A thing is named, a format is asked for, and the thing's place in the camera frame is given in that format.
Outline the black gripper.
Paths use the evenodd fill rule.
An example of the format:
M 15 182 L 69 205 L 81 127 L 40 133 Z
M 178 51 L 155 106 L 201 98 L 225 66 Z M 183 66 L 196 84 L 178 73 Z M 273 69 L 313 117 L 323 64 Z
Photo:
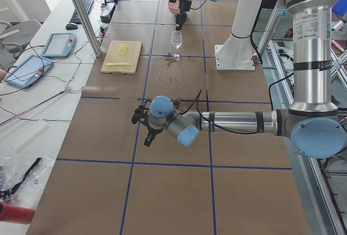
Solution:
M 187 12 L 190 11 L 192 1 L 179 0 L 180 13 L 176 15 L 176 30 L 182 30 L 183 24 L 187 19 Z
M 147 123 L 148 134 L 145 138 L 144 145 L 151 146 L 155 136 L 160 134 L 163 131 L 163 127 L 161 125 L 152 125 L 149 122 Z

